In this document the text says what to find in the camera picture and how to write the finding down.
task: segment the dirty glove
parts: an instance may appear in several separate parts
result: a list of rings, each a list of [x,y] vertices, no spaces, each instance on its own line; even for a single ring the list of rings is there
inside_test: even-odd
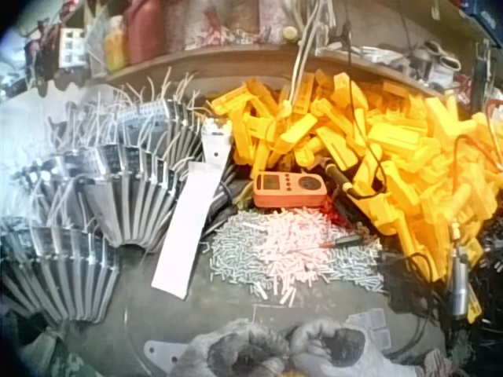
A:
[[[285,369],[289,344],[249,320],[199,335],[171,372],[172,377],[274,377]]]
[[[417,377],[414,367],[385,358],[365,329],[330,319],[298,326],[290,346],[293,364],[306,377]]]

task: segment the red bottle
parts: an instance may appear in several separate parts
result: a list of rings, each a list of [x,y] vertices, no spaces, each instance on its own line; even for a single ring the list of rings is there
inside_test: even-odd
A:
[[[133,0],[126,11],[130,62],[138,64],[163,53],[164,25],[160,0]]]

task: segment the pile of yellow plastic parts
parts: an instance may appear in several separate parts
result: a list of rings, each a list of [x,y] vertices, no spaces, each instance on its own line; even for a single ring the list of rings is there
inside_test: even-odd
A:
[[[289,108],[288,93],[288,86],[272,91],[250,79],[211,102],[216,114],[233,123],[237,164],[253,166],[253,177],[286,156],[309,167],[317,156],[330,155],[342,171],[360,163],[352,183],[367,196],[374,193],[375,176],[383,180],[371,148],[386,174],[387,190],[353,201],[376,228],[384,235],[398,234],[406,255],[429,257],[432,276],[424,261],[418,264],[432,281],[446,279],[453,222],[460,225],[470,264],[477,262],[483,251],[476,235],[495,212],[503,185],[484,114],[460,121],[452,94],[443,103],[393,82],[357,84],[345,73],[306,73]],[[470,138],[459,138],[464,134]]]

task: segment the orange multimeter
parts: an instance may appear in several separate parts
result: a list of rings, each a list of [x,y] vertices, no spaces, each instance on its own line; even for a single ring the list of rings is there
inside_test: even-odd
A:
[[[317,174],[261,171],[253,182],[253,201],[261,208],[319,207],[326,195]]]

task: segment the gloved hand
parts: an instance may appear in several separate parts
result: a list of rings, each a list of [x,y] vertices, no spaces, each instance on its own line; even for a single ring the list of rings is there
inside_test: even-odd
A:
[[[275,377],[285,369],[286,339],[249,320],[199,335],[176,363],[172,377]]]
[[[414,367],[384,357],[365,329],[330,319],[298,326],[290,347],[296,370],[306,377],[417,377]]]

